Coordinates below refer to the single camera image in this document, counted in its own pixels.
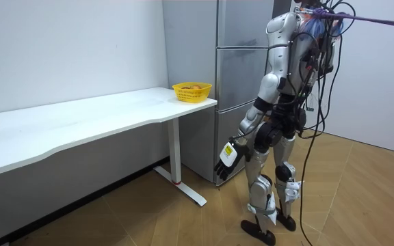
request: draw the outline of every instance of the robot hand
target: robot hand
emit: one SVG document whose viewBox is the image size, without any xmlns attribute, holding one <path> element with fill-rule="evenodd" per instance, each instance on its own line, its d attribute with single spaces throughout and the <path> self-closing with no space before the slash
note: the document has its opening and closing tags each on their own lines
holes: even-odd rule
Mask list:
<svg viewBox="0 0 394 246">
<path fill-rule="evenodd" d="M 238 162 L 249 155 L 249 148 L 247 146 L 241 146 L 235 142 L 235 140 L 230 140 L 223 148 L 220 153 L 220 161 L 214 168 L 222 180 L 226 180 L 229 174 L 232 174 Z"/>
</svg>

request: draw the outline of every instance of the white wall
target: white wall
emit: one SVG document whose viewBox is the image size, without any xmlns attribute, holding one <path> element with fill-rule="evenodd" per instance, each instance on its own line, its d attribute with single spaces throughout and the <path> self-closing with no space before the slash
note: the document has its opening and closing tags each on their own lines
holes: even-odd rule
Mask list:
<svg viewBox="0 0 394 246">
<path fill-rule="evenodd" d="M 394 20 L 394 1 L 349 2 L 359 16 Z M 315 121 L 309 113 L 308 125 Z M 356 21 L 344 34 L 326 132 L 394 150 L 394 27 Z"/>
<path fill-rule="evenodd" d="M 156 86 L 161 1 L 0 0 L 0 111 Z M 0 174 L 0 237 L 166 156 L 151 124 Z"/>
<path fill-rule="evenodd" d="M 167 84 L 161 3 L 0 0 L 0 111 Z"/>
</svg>

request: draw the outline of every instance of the humanoid robot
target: humanoid robot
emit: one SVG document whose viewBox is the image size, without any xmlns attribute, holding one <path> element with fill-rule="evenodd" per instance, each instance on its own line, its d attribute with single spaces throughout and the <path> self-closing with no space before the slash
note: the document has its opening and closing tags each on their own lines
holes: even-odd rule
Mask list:
<svg viewBox="0 0 394 246">
<path fill-rule="evenodd" d="M 322 6 L 318 6 L 318 0 L 295 2 L 302 2 L 301 7 L 306 8 Z M 242 221 L 241 227 L 267 245 L 276 243 L 275 236 L 267 230 L 269 221 L 276 223 L 278 220 L 286 229 L 296 230 L 291 205 L 300 197 L 302 184 L 296 181 L 296 169 L 288 158 L 296 131 L 301 132 L 306 123 L 305 111 L 301 109 L 304 100 L 317 78 L 333 68 L 335 36 L 325 39 L 326 33 L 317 37 L 306 35 L 303 31 L 305 18 L 297 9 L 267 24 L 271 71 L 263 77 L 257 99 L 239 124 L 238 135 L 229 139 L 215 166 L 217 175 L 226 180 L 239 160 L 246 158 L 248 209 L 255 214 L 256 221 Z M 263 122 L 266 115 L 270 120 Z M 274 150 L 276 182 L 261 173 L 270 147 Z M 273 186 L 280 198 L 280 208 L 276 207 Z"/>
</svg>

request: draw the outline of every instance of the refrigerator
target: refrigerator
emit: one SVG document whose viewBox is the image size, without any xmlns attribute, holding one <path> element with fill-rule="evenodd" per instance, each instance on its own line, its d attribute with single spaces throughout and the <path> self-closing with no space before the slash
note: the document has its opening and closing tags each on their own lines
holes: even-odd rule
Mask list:
<svg viewBox="0 0 394 246">
<path fill-rule="evenodd" d="M 163 1 L 169 86 L 212 84 L 218 105 L 179 118 L 181 162 L 221 185 L 219 153 L 257 97 L 267 70 L 267 23 L 291 1 Z M 231 178 L 244 168 L 240 161 Z"/>
</svg>

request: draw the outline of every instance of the yellow basket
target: yellow basket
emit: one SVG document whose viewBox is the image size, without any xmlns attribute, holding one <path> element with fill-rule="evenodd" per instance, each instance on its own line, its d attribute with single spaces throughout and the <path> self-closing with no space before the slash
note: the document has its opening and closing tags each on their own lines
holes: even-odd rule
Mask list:
<svg viewBox="0 0 394 246">
<path fill-rule="evenodd" d="M 183 87 L 190 87 L 193 85 L 199 85 L 202 89 L 182 89 Z M 174 92 L 176 92 L 177 98 L 189 103 L 204 101 L 208 97 L 211 87 L 211 84 L 198 82 L 185 82 L 172 86 Z"/>
</svg>

